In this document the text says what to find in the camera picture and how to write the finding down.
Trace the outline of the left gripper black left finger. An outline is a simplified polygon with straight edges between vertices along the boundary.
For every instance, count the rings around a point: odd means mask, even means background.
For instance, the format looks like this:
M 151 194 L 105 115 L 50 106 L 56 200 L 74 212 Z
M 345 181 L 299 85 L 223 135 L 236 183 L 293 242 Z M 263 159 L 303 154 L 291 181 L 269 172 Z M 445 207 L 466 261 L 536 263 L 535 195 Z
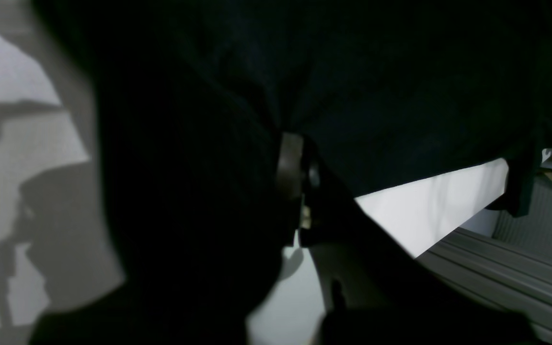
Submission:
M 42 317 L 32 345 L 245 345 L 300 216 L 305 139 L 283 133 L 258 185 L 237 163 L 193 173 L 206 154 L 150 168 L 103 153 L 103 200 L 125 283 L 83 308 Z

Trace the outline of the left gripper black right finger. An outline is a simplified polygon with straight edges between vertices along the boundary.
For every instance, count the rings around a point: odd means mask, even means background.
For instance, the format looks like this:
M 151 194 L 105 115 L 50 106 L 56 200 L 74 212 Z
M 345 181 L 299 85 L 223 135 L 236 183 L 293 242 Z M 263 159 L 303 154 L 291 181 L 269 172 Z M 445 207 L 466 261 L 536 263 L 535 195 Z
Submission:
M 358 205 L 313 144 L 301 156 L 309 227 L 300 244 L 326 279 L 321 345 L 541 345 L 527 317 L 449 287 Z

